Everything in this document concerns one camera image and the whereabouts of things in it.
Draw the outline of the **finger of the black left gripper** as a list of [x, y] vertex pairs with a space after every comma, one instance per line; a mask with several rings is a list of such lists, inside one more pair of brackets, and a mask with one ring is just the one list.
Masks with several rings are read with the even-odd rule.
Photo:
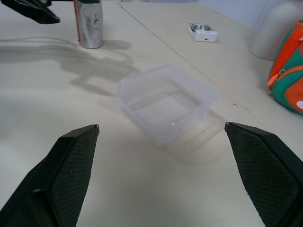
[[51, 0], [1, 0], [1, 3], [39, 24], [60, 23], [60, 18], [48, 8]]

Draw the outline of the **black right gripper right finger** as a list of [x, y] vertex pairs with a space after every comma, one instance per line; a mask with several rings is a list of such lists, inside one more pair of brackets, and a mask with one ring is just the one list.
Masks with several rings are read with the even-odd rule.
[[273, 133], [227, 122], [237, 168], [254, 207], [267, 227], [303, 225], [303, 162]]

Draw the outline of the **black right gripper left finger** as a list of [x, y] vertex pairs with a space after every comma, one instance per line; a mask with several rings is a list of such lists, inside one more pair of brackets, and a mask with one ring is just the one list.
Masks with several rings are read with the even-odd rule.
[[88, 190], [99, 126], [61, 136], [0, 211], [2, 227], [74, 227]]

